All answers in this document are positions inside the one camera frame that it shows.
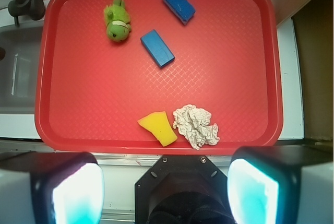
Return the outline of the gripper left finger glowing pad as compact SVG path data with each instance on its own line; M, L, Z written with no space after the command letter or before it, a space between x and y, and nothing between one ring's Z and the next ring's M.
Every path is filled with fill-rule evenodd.
M103 203L91 153L1 153L1 223L99 223Z

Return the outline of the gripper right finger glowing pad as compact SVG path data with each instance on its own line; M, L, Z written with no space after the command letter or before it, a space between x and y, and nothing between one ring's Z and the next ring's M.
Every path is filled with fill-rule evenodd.
M237 223L333 223L333 148L239 148L228 169Z

